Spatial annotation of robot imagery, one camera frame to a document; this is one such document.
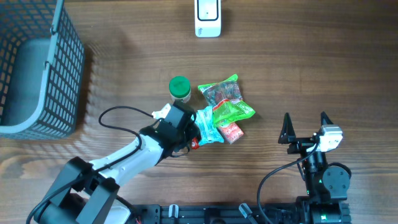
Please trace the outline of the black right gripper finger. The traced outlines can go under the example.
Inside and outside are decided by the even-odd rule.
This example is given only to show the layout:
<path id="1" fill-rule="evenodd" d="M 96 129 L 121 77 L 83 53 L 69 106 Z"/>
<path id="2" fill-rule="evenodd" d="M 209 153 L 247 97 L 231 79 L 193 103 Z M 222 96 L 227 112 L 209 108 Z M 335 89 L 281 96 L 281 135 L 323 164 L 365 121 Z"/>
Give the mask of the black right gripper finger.
<path id="1" fill-rule="evenodd" d="M 320 121 L 321 121 L 321 125 L 323 126 L 323 125 L 332 125 L 333 124 L 333 122 L 331 121 L 331 119 L 328 117 L 328 115 L 323 111 L 323 112 L 321 112 L 321 119 L 320 119 Z"/>
<path id="2" fill-rule="evenodd" d="M 279 134 L 279 144 L 292 144 L 296 142 L 296 135 L 289 113 L 284 115 L 284 122 Z"/>

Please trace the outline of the red snack wrapper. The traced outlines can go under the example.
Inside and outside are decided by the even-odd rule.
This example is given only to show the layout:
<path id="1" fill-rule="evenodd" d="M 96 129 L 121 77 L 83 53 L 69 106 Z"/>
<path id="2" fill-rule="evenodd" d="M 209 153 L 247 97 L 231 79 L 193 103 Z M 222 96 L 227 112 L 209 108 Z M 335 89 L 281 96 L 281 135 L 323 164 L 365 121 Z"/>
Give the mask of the red snack wrapper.
<path id="1" fill-rule="evenodd" d="M 193 138 L 192 142 L 191 142 L 191 148 L 196 150 L 200 147 L 199 143 L 198 143 L 198 139 L 197 138 Z"/>

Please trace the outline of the pale teal snack packet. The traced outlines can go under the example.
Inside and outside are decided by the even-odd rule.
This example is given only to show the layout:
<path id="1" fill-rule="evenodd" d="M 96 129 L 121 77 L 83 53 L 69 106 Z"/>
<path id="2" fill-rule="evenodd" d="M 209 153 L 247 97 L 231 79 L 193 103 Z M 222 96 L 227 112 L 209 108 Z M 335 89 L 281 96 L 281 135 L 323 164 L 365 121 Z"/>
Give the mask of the pale teal snack packet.
<path id="1" fill-rule="evenodd" d="M 224 138 L 213 125 L 213 108 L 211 106 L 197 111 L 195 124 L 200 131 L 199 146 L 214 142 L 224 143 Z"/>

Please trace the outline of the green lid jar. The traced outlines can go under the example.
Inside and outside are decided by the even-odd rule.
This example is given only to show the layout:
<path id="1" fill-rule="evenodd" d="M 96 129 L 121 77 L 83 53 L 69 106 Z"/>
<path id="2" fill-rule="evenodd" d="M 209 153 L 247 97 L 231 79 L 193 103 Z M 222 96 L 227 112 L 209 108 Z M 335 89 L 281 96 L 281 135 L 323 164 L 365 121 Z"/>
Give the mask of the green lid jar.
<path id="1" fill-rule="evenodd" d="M 184 76 L 173 77 L 169 82 L 169 92 L 173 101 L 187 103 L 192 93 L 190 80 Z"/>

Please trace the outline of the small red snack packet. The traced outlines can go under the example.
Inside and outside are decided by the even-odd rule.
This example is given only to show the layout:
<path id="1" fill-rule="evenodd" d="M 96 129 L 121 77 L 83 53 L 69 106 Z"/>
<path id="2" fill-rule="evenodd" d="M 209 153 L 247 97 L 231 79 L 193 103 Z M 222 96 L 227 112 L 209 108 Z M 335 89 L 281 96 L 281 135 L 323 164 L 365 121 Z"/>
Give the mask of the small red snack packet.
<path id="1" fill-rule="evenodd" d="M 228 143 L 232 144 L 244 135 L 242 129 L 236 123 L 229 123 L 218 127 L 218 131 L 227 140 Z"/>

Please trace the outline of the green clear snack bag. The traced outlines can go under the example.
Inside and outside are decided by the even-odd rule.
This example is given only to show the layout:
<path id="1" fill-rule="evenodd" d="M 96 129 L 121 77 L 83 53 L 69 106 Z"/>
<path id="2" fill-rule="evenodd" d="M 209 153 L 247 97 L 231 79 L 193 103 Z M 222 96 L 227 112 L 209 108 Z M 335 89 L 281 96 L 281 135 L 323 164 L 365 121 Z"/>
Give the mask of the green clear snack bag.
<path id="1" fill-rule="evenodd" d="M 213 112 L 213 126 L 227 126 L 236 121 L 249 119 L 256 112 L 244 100 L 238 83 L 238 75 L 217 82 L 198 85 Z"/>

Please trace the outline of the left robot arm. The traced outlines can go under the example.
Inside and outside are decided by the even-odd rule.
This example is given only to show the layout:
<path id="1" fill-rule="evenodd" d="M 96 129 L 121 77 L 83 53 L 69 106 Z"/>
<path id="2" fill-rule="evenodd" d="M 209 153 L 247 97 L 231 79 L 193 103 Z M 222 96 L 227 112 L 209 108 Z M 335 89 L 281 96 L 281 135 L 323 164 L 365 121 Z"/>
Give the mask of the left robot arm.
<path id="1" fill-rule="evenodd" d="M 179 157 L 179 151 L 200 136 L 196 112 L 180 101 L 154 118 L 135 133 L 132 143 L 102 159 L 69 160 L 26 222 L 142 223 L 144 209 L 120 197 L 120 188 L 162 160 Z"/>

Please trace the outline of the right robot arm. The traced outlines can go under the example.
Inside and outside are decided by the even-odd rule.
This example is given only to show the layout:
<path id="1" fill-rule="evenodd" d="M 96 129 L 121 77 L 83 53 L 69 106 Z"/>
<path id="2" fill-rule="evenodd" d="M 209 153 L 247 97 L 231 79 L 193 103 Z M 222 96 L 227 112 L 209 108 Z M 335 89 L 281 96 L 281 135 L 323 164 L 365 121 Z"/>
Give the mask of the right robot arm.
<path id="1" fill-rule="evenodd" d="M 307 138 L 295 134 L 290 115 L 284 115 L 279 144 L 287 144 L 288 154 L 298 154 L 300 175 L 307 195 L 297 197 L 295 223 L 351 223 L 347 191 L 351 170 L 338 162 L 329 163 L 326 153 L 335 150 L 343 139 L 342 129 L 333 124 L 325 112 L 321 113 L 319 131 Z"/>

